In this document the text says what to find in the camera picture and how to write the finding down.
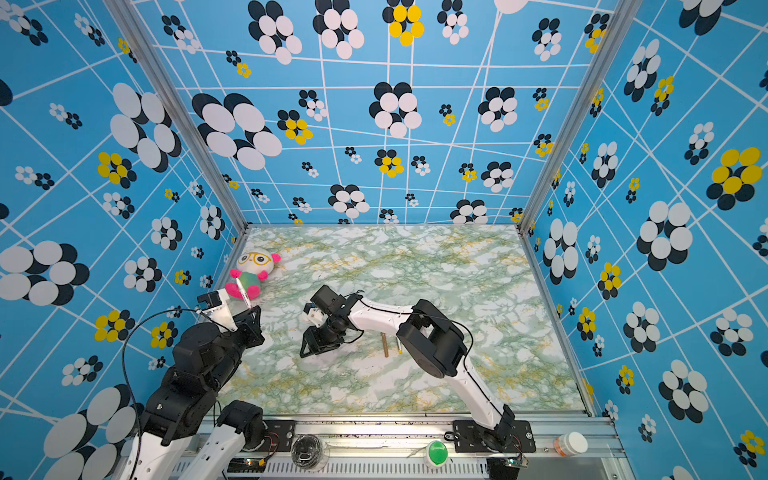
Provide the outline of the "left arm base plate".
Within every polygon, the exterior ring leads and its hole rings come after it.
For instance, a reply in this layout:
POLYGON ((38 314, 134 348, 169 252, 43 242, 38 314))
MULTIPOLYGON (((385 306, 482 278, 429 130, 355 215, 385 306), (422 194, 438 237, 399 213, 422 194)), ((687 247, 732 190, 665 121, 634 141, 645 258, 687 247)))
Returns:
POLYGON ((289 452, 296 438, 294 420, 260 420, 245 427, 246 452, 289 452))

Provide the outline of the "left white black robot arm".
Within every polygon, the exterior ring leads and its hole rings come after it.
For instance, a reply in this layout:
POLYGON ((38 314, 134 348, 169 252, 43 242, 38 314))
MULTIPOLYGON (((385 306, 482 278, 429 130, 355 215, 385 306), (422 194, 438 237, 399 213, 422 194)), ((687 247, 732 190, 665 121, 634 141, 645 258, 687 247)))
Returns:
MULTIPOLYGON (((174 365, 137 418, 136 437, 116 479, 168 479, 239 367, 245 350, 264 343, 261 308, 254 306, 226 327, 211 319, 187 329, 173 349, 174 365)), ((243 450, 270 447, 263 410, 236 400, 222 409, 183 479, 219 479, 243 450)))

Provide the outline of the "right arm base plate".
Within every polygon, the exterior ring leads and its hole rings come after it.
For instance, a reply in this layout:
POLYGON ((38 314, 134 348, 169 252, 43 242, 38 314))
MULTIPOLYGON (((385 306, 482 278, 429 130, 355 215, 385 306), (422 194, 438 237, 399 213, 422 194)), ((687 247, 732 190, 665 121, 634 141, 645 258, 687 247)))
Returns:
POLYGON ((472 420, 455 420, 451 433, 459 453, 535 453, 536 442, 529 422, 515 420, 501 432, 479 426, 472 420))

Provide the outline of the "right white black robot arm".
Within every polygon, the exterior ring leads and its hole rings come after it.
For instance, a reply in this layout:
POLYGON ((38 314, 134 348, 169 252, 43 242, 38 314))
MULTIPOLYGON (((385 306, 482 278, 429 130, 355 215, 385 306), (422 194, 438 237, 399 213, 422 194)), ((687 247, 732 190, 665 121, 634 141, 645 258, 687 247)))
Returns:
POLYGON ((394 336, 423 371, 451 385, 489 447, 499 450, 510 441, 515 414, 494 396, 472 364, 472 345, 465 342, 471 332, 431 302, 386 305, 361 292, 343 296, 324 285, 304 305, 303 313, 311 325, 302 337, 302 358, 340 348, 349 330, 394 336))

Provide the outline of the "white pen brown tip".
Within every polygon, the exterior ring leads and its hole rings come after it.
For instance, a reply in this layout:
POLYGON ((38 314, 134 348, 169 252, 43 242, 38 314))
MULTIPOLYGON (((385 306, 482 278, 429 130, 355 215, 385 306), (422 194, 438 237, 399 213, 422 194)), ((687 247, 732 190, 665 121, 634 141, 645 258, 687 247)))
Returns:
POLYGON ((235 283, 236 283, 238 292, 240 294, 241 300, 244 302, 246 307, 250 309, 252 307, 252 303, 248 296, 247 289, 244 287, 244 285, 241 282, 241 278, 242 278, 242 273, 238 271, 238 276, 235 278, 235 283))

